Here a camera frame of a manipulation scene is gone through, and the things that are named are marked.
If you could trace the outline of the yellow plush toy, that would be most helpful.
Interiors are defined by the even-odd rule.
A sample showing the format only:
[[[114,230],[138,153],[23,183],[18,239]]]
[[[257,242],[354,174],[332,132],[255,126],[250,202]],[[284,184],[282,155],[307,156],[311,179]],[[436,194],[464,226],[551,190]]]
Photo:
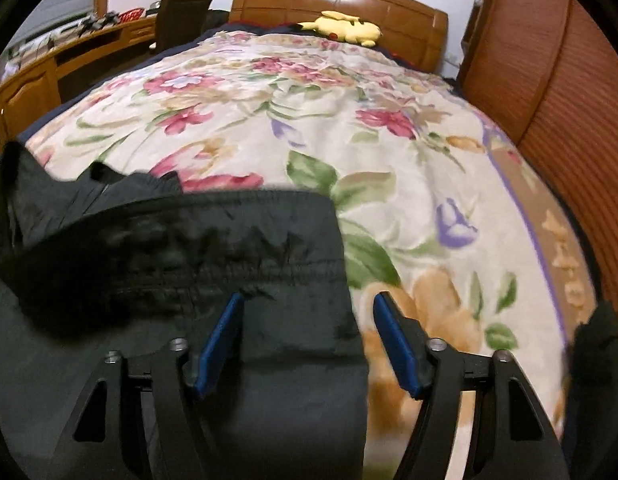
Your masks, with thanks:
[[[382,37],[381,29],[376,24],[337,11],[322,11],[314,21],[299,22],[298,26],[301,30],[316,32],[330,40],[366,48],[375,47]]]

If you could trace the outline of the red basket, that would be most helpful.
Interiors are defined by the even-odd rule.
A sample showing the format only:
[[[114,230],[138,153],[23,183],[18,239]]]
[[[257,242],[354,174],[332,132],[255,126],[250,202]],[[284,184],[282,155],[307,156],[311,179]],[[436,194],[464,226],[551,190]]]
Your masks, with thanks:
[[[143,18],[143,15],[144,15],[143,8],[134,8],[134,9],[125,11],[123,13],[120,13],[118,15],[118,18],[119,18],[120,23],[128,23],[128,22],[140,20],[140,18]]]

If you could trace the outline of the grey window blind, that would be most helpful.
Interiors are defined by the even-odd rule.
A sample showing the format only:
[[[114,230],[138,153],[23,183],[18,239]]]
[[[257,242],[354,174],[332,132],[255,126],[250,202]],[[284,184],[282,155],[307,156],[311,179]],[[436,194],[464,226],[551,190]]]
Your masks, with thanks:
[[[50,28],[92,13],[94,0],[41,0],[10,39],[8,47],[35,38]]]

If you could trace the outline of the dark folded clothes pile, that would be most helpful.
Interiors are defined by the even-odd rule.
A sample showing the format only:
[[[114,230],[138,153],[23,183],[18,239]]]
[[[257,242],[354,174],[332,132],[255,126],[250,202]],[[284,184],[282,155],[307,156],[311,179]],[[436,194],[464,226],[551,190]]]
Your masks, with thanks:
[[[571,479],[618,479],[618,316],[606,301],[576,331],[562,448]]]

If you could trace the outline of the wooden desk cabinet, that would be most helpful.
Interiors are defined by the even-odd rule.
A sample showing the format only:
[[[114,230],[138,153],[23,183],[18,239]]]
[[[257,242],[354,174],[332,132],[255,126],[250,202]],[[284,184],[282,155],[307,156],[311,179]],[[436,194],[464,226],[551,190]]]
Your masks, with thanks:
[[[0,84],[0,151],[37,119],[66,101],[60,83],[78,70],[155,38],[155,18],[105,27],[54,48]]]

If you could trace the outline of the floral bed blanket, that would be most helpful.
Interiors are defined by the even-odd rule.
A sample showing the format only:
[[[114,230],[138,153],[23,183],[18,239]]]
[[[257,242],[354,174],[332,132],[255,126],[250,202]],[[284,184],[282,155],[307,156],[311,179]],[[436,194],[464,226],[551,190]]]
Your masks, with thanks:
[[[396,470],[420,409],[375,332],[382,289],[455,348],[513,352],[563,427],[566,350],[594,304],[576,232],[507,135],[440,77],[322,37],[214,32],[100,84],[27,147],[66,180],[98,161],[175,171],[187,192],[333,200],[370,358],[367,478]]]

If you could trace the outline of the wooden headboard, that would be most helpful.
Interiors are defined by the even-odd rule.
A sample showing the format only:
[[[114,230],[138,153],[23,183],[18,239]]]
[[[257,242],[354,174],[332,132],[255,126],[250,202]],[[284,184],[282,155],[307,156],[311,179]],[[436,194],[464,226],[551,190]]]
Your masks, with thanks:
[[[448,15],[416,0],[233,0],[229,21],[274,27],[309,22],[322,11],[356,15],[379,26],[379,47],[420,72],[437,72]]]

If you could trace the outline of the wooden louvered wardrobe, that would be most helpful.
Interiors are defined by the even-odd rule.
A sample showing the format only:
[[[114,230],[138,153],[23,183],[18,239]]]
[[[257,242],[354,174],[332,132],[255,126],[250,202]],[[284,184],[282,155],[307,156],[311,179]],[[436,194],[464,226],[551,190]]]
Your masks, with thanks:
[[[618,312],[618,54],[578,0],[484,0],[459,83],[566,203]]]

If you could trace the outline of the black jacket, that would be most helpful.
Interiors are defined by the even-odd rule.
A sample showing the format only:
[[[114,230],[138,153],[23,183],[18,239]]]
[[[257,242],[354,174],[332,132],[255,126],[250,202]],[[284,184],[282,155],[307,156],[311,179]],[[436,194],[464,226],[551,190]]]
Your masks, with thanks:
[[[175,171],[95,162],[52,178],[0,155],[0,479],[54,479],[96,365],[187,336],[244,298],[239,352],[205,404],[215,479],[358,479],[367,360],[333,203],[295,190],[185,192]]]

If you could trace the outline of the dark wooden chair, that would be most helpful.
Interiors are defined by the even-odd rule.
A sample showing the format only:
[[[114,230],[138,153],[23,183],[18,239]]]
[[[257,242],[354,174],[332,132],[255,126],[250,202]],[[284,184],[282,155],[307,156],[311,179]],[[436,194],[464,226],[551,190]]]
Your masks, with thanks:
[[[213,0],[160,0],[155,21],[155,53],[182,46],[201,35]]]

